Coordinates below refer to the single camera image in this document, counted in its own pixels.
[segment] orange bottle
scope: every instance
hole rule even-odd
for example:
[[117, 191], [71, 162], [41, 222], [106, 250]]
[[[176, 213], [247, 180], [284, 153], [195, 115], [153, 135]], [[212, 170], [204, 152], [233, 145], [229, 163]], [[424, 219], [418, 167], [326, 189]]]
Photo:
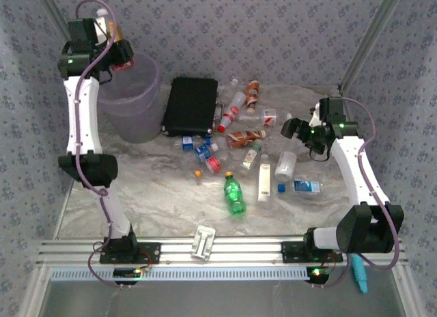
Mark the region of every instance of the orange bottle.
[[248, 115], [253, 115], [255, 113], [255, 105], [257, 104], [258, 100], [258, 92], [258, 80], [251, 81], [246, 88], [246, 106]]
[[266, 138], [267, 133], [264, 130], [255, 131], [238, 131], [226, 136], [227, 145], [230, 148], [240, 148], [252, 143], [256, 139]]

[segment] teal cable connector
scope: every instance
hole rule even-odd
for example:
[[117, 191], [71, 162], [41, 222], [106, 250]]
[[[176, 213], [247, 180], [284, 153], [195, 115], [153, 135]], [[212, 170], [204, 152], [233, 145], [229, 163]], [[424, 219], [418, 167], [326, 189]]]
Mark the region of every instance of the teal cable connector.
[[357, 254], [352, 254], [352, 270], [354, 271], [355, 280], [362, 293], [367, 293], [367, 275], [364, 268], [363, 259]]

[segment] plastic bin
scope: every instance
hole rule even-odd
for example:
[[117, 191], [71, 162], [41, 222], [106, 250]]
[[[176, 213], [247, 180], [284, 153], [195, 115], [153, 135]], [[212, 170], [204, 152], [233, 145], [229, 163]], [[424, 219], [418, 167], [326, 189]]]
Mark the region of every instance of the plastic bin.
[[161, 131], [164, 117], [163, 102], [158, 97], [161, 77], [152, 58], [135, 55], [134, 62], [131, 69], [114, 71], [112, 81], [100, 87], [97, 105], [122, 139], [145, 143]]

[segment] floral wallpaper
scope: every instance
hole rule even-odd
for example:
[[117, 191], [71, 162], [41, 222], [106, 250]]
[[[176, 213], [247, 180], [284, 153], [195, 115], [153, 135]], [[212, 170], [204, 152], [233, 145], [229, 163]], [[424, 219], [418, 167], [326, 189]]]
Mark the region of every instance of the floral wallpaper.
[[[81, 0], [55, 0], [74, 18]], [[104, 0], [136, 53], [180, 75], [268, 84], [340, 82], [380, 0]], [[94, 15], [97, 5], [84, 7]]]
[[0, 5], [0, 316], [15, 316], [39, 241], [52, 236], [68, 179], [57, 166], [68, 116], [62, 42], [36, 0]]
[[[373, 111], [378, 136], [369, 158], [404, 208], [404, 246], [437, 316], [437, 0], [399, 2], [347, 95]], [[355, 116], [368, 135], [369, 120]]]

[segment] black case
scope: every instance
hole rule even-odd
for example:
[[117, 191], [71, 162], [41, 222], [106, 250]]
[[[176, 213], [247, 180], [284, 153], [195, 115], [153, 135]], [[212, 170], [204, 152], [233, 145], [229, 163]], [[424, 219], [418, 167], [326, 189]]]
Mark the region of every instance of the black case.
[[212, 130], [218, 85], [214, 79], [174, 79], [164, 115], [164, 134], [210, 135], [208, 129]]

